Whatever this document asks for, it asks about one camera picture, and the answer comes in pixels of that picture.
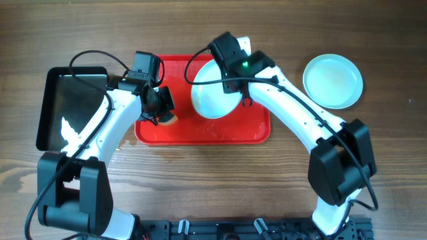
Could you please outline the light blue plate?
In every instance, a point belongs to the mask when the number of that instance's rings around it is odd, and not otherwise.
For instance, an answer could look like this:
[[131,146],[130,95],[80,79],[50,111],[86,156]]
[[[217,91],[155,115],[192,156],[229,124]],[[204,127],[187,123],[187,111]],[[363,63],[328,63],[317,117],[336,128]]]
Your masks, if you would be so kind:
[[345,109],[355,104],[362,95],[359,85],[306,84],[308,96],[318,105],[329,109]]
[[[220,68],[214,60],[208,61],[195,76],[194,82],[218,80]],[[231,113],[240,103],[242,94],[224,93],[222,83],[192,85],[191,102],[195,111],[207,119],[219,119]]]
[[323,54],[314,57],[302,74],[306,84],[359,85],[364,90],[361,72],[349,59],[337,54]]

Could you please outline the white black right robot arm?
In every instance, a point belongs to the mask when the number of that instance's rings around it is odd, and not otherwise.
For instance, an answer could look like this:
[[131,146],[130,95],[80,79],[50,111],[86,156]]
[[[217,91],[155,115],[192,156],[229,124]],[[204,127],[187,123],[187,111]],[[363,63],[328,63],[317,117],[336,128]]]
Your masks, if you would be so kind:
[[308,181],[318,196],[312,223],[321,236],[334,239],[350,228],[355,204],[378,210],[370,183],[377,172],[374,152],[361,120],[347,123],[316,105],[261,51],[233,50],[214,59],[224,92],[239,91],[267,108],[308,150]]

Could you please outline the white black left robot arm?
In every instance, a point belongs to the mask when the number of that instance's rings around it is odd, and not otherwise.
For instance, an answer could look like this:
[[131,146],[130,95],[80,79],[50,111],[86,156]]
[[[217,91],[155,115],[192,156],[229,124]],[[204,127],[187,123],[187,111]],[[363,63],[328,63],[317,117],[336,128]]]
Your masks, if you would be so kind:
[[40,224],[99,239],[143,239],[137,215],[115,208],[107,166],[130,126],[173,118],[167,87],[105,75],[46,81],[36,146],[37,198],[29,212]]

